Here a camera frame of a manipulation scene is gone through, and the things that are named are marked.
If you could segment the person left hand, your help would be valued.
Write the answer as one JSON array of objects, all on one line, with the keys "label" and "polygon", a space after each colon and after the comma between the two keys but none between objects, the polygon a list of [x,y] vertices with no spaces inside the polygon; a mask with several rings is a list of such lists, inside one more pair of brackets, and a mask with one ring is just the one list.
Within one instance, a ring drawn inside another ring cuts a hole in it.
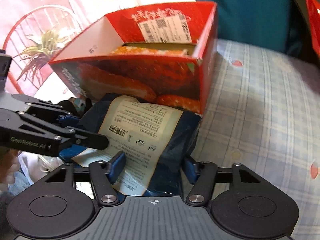
[{"label": "person left hand", "polygon": [[15,182],[14,173],[20,169],[18,160],[19,150],[1,146],[0,160],[0,181],[1,184],[13,184]]}]

